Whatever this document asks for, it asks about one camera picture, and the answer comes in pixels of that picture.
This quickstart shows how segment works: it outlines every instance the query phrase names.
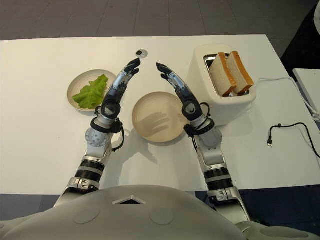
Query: cable plug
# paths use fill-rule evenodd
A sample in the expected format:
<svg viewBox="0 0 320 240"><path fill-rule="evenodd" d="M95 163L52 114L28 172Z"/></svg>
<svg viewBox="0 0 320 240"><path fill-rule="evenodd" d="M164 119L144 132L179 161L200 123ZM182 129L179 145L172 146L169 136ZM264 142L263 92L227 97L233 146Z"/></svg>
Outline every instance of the cable plug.
<svg viewBox="0 0 320 240"><path fill-rule="evenodd" d="M272 145L272 138L271 137L269 137L267 143L268 143L268 146L271 147L271 145Z"/></svg>

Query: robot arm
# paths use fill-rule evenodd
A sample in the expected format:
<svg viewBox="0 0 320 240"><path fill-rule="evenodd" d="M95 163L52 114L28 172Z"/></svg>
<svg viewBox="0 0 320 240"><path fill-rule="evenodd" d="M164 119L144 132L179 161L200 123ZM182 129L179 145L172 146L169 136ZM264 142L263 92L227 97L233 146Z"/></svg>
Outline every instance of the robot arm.
<svg viewBox="0 0 320 240"><path fill-rule="evenodd" d="M170 68L156 64L161 77L174 88L181 100L182 114L189 120L184 130L192 137L201 170L208 186L208 198L218 213L238 224L249 221L249 215L241 199L239 190L233 185L227 164L221 151L222 134L210 118L210 107L199 103L185 82ZM208 108L204 115L201 105Z"/></svg>
<svg viewBox="0 0 320 240"><path fill-rule="evenodd" d="M111 152L122 146L112 148L112 137L120 131L124 135L123 124L118 119L120 102L130 79L139 72L137 67L140 63L140 58L137 58L123 68L109 88L101 107L95 109L97 117L91 121L91 127L85 133L87 150L75 176L70 179L55 206L99 189L99 181Z"/></svg>

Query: bread slice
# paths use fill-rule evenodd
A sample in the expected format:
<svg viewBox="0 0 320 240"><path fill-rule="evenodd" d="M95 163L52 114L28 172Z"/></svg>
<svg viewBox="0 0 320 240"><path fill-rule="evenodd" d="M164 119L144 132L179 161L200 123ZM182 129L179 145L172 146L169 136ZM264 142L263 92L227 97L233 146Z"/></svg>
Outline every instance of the bread slice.
<svg viewBox="0 0 320 240"><path fill-rule="evenodd" d="M234 92L244 94L254 85L237 51L232 51L226 60L227 66L236 82Z"/></svg>
<svg viewBox="0 0 320 240"><path fill-rule="evenodd" d="M236 87L236 81L230 73L224 52L219 52L209 68L215 90L220 96L229 95Z"/></svg>

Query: empty plate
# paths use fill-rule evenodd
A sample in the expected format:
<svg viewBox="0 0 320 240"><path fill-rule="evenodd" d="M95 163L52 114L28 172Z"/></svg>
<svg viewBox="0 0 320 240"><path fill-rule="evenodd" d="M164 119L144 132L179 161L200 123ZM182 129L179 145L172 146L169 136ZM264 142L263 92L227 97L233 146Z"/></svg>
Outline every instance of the empty plate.
<svg viewBox="0 0 320 240"><path fill-rule="evenodd" d="M182 103L167 92L152 92L143 96L134 106L132 123L143 138L165 143L177 138L188 120L182 115Z"/></svg>
<svg viewBox="0 0 320 240"><path fill-rule="evenodd" d="M88 108L81 108L79 107L79 104L73 100L72 96L79 94L80 90L84 87L84 86L89 86L89 81L95 81L97 80L98 77L100 77L101 75L105 75L108 78L108 81L106 82L106 88L104 90L104 95L107 94L110 86L112 85L112 83L114 82L114 80L116 79L116 76L112 73L109 72L107 70L90 70L90 71L86 71L84 73L82 73L81 75L77 76L69 85L68 91L66 93L67 98L69 103L75 108L78 109L80 111L84 111L84 112L94 112L95 109L88 109Z"/></svg>

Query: lettuce leaf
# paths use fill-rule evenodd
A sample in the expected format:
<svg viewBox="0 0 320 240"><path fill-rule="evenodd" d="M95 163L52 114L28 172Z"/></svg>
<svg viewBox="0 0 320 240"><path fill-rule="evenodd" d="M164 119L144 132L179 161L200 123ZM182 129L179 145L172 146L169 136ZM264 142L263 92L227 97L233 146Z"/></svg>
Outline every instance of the lettuce leaf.
<svg viewBox="0 0 320 240"><path fill-rule="evenodd" d="M82 109L94 109L104 100L104 92L108 78L103 74L95 81L89 81L90 86L84 86L79 94L72 96Z"/></svg>

